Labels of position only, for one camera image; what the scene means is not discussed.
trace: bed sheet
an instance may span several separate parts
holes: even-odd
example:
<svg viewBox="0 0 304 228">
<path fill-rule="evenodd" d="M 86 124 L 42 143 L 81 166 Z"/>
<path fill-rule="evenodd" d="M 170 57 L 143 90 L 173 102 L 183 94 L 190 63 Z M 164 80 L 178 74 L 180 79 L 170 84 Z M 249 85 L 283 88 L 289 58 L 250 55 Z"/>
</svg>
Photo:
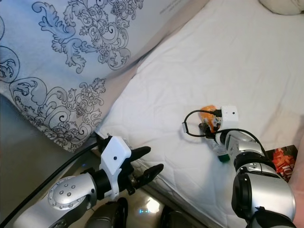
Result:
<svg viewBox="0 0 304 228">
<path fill-rule="evenodd" d="M 304 134 L 304 15 L 276 15 L 257 0 L 212 0 L 138 68 L 98 129 L 151 153 L 134 164 L 158 163 L 159 191 L 209 227 L 246 226 L 231 208 L 231 163 L 203 139 L 182 132 L 187 113 L 235 105 L 239 127 L 266 149 Z M 198 131 L 198 116 L 190 122 Z"/>
</svg>

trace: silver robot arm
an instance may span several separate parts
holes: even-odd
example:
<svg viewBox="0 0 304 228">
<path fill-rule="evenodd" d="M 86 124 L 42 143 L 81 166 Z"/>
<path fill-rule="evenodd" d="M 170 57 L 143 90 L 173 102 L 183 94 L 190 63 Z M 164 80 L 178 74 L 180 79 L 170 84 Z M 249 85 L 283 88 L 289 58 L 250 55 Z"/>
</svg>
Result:
<svg viewBox="0 0 304 228">
<path fill-rule="evenodd" d="M 121 137 L 110 136 L 103 145 L 100 170 L 86 170 L 79 176 L 65 177 L 55 183 L 45 197 L 24 211 L 14 222 L 14 228 L 67 228 L 92 208 L 97 200 L 107 196 L 116 199 L 125 189 L 129 195 L 152 181 L 163 164 L 147 169 L 142 176 L 132 175 L 131 165 L 150 147 L 131 150 Z"/>
<path fill-rule="evenodd" d="M 236 169 L 232 208 L 248 228 L 295 228 L 295 197 L 261 146 L 238 131 L 218 134 Z"/>
</svg>

